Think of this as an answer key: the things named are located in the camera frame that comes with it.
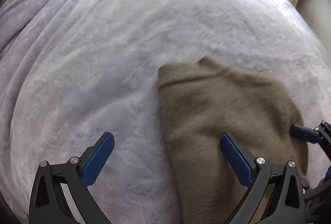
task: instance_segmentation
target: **gray bedding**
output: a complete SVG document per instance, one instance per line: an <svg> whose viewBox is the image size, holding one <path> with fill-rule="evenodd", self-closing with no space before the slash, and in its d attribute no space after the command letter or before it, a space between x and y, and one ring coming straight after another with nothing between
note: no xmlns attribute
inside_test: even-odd
<svg viewBox="0 0 331 224"><path fill-rule="evenodd" d="M115 149L89 187L106 216L113 224L180 223L157 70L206 55L281 80L306 126L331 120L326 51L287 0L6 0L0 190L14 212L26 217L40 161L66 162L110 131ZM310 146L312 185L328 165Z"/></svg>

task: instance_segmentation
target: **brown sweater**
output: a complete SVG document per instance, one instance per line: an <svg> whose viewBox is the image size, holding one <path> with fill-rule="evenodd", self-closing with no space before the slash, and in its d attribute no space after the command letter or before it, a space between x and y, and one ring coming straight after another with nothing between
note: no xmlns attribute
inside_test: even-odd
<svg viewBox="0 0 331 224"><path fill-rule="evenodd" d="M246 192L219 151L220 134L233 134L269 163L293 160L301 175L306 174L307 144L289 136L289 127L302 125L302 117L278 81L221 67L207 57L166 64L159 79L163 134L184 224L222 224ZM263 210L259 208L254 221Z"/></svg>

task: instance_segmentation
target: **bed sheet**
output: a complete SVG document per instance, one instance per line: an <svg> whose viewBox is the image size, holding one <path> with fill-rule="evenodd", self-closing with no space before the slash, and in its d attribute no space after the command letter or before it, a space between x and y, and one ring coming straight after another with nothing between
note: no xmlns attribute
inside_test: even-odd
<svg viewBox="0 0 331 224"><path fill-rule="evenodd" d="M180 223L157 71L206 55L282 81L306 126L331 120L327 53L287 0L6 0L0 188L14 212L26 217L40 161L66 162L109 131L115 149L89 187L105 215L114 224ZM312 185L328 165L309 146Z"/></svg>

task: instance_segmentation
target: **bed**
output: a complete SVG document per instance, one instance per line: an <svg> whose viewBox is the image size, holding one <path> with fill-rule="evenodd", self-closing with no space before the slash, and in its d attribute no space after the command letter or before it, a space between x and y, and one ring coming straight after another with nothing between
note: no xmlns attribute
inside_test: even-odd
<svg viewBox="0 0 331 224"><path fill-rule="evenodd" d="M206 55L282 81L306 126L331 119L328 55L287 0L5 0L0 191L14 213L27 218L40 161L66 162L110 131L114 152L89 188L108 219L181 223L157 71ZM329 165L309 145L312 186Z"/></svg>

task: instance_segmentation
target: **metal screw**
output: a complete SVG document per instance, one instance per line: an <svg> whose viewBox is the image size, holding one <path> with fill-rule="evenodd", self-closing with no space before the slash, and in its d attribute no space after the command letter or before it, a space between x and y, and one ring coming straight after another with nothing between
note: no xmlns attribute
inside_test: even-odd
<svg viewBox="0 0 331 224"><path fill-rule="evenodd" d="M259 163L259 164L265 164L265 159L264 158L257 158L256 161Z"/></svg>
<svg viewBox="0 0 331 224"><path fill-rule="evenodd" d="M294 168L295 167L295 162L290 160L289 161L289 166L292 167L292 168Z"/></svg>
<svg viewBox="0 0 331 224"><path fill-rule="evenodd" d="M75 163L77 163L78 162L78 158L77 157L72 157L71 159L70 159L70 163L72 163L72 164L75 164Z"/></svg>
<svg viewBox="0 0 331 224"><path fill-rule="evenodd" d="M42 160L40 163L39 163L39 166L40 167L45 167L47 165L47 161L45 160Z"/></svg>

